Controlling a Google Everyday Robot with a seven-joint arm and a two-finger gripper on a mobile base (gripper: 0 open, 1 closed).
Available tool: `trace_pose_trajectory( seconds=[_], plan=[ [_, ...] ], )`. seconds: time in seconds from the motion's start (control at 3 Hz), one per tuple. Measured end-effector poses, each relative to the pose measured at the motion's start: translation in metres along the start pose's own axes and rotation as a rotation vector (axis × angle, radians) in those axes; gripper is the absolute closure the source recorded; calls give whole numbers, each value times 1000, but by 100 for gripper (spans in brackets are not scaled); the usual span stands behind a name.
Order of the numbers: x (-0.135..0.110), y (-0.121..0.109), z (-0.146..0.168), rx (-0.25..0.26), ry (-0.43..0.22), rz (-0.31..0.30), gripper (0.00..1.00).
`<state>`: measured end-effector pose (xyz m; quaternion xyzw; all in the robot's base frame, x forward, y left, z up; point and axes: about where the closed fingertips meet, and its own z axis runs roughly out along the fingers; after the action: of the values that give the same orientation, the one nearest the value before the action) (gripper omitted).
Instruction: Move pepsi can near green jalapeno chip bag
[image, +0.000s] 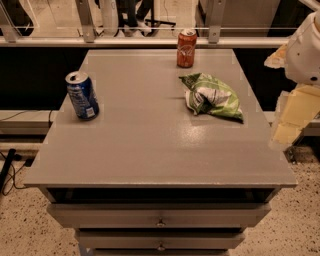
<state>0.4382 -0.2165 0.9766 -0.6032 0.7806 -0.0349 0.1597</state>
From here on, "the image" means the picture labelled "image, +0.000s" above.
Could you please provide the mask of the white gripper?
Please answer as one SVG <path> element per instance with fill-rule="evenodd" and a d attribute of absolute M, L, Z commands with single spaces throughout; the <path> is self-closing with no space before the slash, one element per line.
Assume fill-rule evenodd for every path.
<path fill-rule="evenodd" d="M 289 146 L 320 112 L 320 10 L 309 14 L 288 45 L 280 46 L 264 65 L 285 67 L 286 77 L 301 83 L 290 93 L 281 93 L 272 125 L 271 142 Z"/>

